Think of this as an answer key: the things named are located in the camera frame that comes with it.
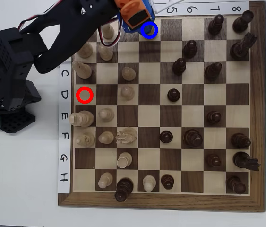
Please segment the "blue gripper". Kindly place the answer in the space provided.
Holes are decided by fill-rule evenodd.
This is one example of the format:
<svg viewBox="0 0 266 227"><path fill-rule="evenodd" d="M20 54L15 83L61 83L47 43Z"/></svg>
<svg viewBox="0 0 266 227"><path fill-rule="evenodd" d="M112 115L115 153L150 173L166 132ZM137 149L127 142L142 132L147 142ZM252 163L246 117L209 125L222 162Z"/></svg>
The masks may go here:
<svg viewBox="0 0 266 227"><path fill-rule="evenodd" d="M150 33L151 24L146 24L143 29L142 26L149 21L154 22L155 15L152 7L121 7L119 10L118 20L122 21L122 27L126 33Z"/></svg>

